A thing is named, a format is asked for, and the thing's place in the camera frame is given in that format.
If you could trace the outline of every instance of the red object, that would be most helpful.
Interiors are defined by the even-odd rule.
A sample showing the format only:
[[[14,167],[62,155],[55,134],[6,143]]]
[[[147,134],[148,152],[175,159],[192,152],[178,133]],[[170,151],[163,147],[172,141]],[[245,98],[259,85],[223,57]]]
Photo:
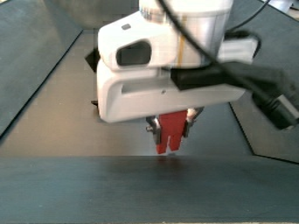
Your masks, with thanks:
[[[162,125],[162,143],[156,145],[158,154],[166,153],[168,139],[171,150],[178,151],[180,149],[186,117],[187,110],[159,115],[159,123]]]

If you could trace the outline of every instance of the robot end effector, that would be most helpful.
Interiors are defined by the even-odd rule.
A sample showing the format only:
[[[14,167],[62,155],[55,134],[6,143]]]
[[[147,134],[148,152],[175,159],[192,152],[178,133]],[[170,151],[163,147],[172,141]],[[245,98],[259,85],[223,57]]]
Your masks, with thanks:
[[[108,122],[154,118],[235,101],[247,89],[274,125],[279,129],[294,127],[299,121],[299,91],[286,75],[242,62],[219,63],[214,58],[221,49],[233,0],[203,1],[200,9],[192,7],[196,2],[192,0],[168,2],[179,13],[176,18],[182,26],[164,8],[163,0],[140,0],[140,11],[99,31],[98,108],[102,118]]]

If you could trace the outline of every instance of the screw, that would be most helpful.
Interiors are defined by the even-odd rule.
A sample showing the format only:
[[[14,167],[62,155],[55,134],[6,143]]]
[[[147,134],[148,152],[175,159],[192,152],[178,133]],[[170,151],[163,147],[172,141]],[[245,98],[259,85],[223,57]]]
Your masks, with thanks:
[[[147,126],[147,127],[146,127],[146,131],[147,131],[147,132],[154,132],[154,130],[155,130],[155,129],[154,129],[152,126]]]

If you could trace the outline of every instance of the gray surface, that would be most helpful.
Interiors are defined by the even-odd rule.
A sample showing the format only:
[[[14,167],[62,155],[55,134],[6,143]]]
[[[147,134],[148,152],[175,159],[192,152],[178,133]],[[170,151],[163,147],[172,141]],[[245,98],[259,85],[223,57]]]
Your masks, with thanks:
[[[2,158],[0,222],[298,223],[298,179],[262,157]]]
[[[156,155],[146,119],[107,124],[90,101],[96,75],[84,56],[96,44],[87,31],[0,140],[0,157]],[[206,108],[178,155],[251,155],[230,106]]]
[[[138,11],[138,0],[52,0],[83,29],[98,29]]]
[[[0,6],[0,136],[80,34],[47,0]]]
[[[235,0],[231,23],[237,24],[249,17],[261,6],[259,1]],[[273,7],[245,28],[255,31],[263,39],[255,64],[283,68],[299,87],[299,23]],[[299,127],[294,130],[278,130],[257,109],[249,95],[233,103],[247,140],[258,155],[282,158],[299,163]]]

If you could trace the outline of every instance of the black cable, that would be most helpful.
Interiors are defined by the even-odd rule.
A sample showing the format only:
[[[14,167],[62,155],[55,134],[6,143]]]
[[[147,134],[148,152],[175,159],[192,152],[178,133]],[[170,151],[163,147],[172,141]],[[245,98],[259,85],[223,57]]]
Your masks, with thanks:
[[[178,30],[178,32],[186,37],[187,41],[190,42],[191,46],[194,47],[194,49],[198,51],[199,54],[202,54],[204,57],[207,57],[207,59],[210,60],[210,63],[212,65],[215,65],[221,71],[230,76],[235,82],[241,83],[243,85],[243,87],[247,90],[251,90],[257,97],[259,98],[259,100],[266,104],[270,105],[274,103],[274,99],[265,93],[265,91],[250,81],[243,79],[241,76],[237,76],[219,62],[218,60],[214,58],[214,56],[206,52],[203,50],[203,47],[200,46],[199,43],[196,43],[196,41],[194,40],[191,34],[188,33],[188,31],[183,28],[183,26],[180,25],[178,19],[174,16],[174,13],[171,12],[171,8],[168,7],[168,5],[166,4],[164,0],[158,0],[164,13],[167,15],[167,17],[171,19],[172,24]]]
[[[246,19],[241,24],[238,24],[234,27],[231,27],[230,29],[227,29],[227,32],[234,32],[241,26],[243,26],[245,24],[247,24],[257,17],[257,15],[261,13],[261,11],[267,7],[267,4],[269,4],[270,1],[271,0],[266,0],[265,4],[257,10],[257,12],[253,14],[253,16],[249,17],[249,19]]]

